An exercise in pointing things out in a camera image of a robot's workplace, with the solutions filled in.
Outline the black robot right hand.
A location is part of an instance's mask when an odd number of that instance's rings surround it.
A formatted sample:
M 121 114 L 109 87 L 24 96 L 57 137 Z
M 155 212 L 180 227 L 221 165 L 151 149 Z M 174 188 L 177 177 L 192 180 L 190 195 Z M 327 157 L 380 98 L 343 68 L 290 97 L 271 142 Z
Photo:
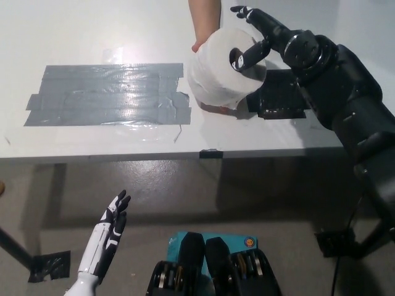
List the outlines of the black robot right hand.
M 280 54 L 282 61 L 291 68 L 308 68 L 318 60 L 320 46 L 315 35 L 309 30 L 290 30 L 266 12 L 249 6 L 230 8 L 239 19 L 255 27 L 263 40 L 244 51 L 232 67 L 243 72 L 265 59 L 271 50 Z

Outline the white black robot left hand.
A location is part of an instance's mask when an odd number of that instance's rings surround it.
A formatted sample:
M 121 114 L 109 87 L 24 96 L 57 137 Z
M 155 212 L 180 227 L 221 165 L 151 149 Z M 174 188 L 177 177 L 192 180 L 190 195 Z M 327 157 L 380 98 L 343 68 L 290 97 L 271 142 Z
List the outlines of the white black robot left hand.
M 105 209 L 83 253 L 77 280 L 65 295 L 95 295 L 118 249 L 127 222 L 126 209 L 131 197 L 121 191 Z

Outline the person's bare hand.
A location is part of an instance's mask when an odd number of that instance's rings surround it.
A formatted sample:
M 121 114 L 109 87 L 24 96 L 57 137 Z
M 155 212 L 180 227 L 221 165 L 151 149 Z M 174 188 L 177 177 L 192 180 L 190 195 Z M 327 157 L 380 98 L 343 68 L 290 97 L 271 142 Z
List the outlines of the person's bare hand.
M 204 43 L 195 43 L 194 55 L 188 65 L 187 79 L 198 106 L 207 112 L 223 115 L 235 113 L 239 99 L 232 89 L 226 49 L 217 49 L 217 42 L 210 37 Z

